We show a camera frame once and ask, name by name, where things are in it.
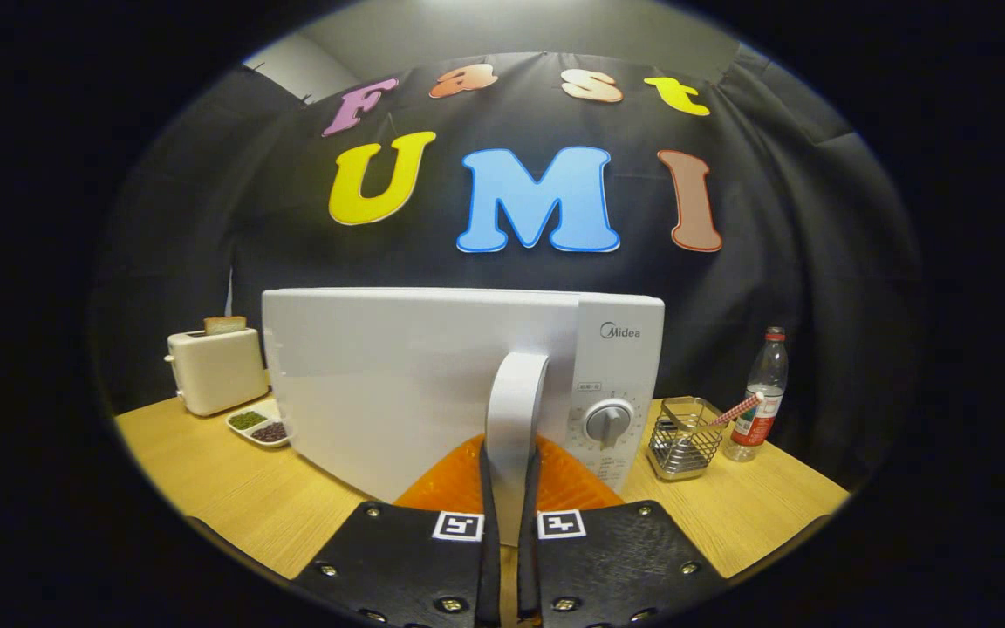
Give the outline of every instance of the blue letter m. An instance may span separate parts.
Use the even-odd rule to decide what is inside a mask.
[[[558,153],[541,182],[506,149],[477,151],[463,158],[471,170],[471,210],[467,231],[455,239],[466,253],[490,253],[506,246],[498,228],[498,206],[511,220],[522,246],[538,243],[555,207],[561,206],[550,243],[561,250],[605,253],[618,248],[618,234],[607,223],[603,167],[607,151],[569,147]]]

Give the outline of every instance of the cream toaster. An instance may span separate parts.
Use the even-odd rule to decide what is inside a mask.
[[[176,396],[192,414],[208,416],[256,399],[268,390],[258,330],[227,334],[173,334],[165,361],[173,368]]]

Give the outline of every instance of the toast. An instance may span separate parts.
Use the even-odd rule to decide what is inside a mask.
[[[246,317],[213,317],[204,319],[204,335],[240,333],[247,329]]]

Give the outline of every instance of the utensil holder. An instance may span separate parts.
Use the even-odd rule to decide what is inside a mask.
[[[700,477],[724,440],[726,424],[709,425],[719,416],[721,411],[698,397],[663,400],[646,448],[654,473],[665,480]]]

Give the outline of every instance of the straw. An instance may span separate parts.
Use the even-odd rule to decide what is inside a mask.
[[[750,410],[758,406],[759,403],[762,403],[764,399],[766,398],[763,397],[762,393],[760,393],[759,391],[755,391],[755,394],[753,394],[753,396],[744,399],[742,403],[739,403],[738,406],[727,411],[727,413],[721,414],[721,416],[717,417],[716,420],[711,422],[711,424],[709,425],[714,426],[716,424],[725,424],[725,422],[730,421],[735,417],[738,417],[739,414],[746,413],[747,410]]]

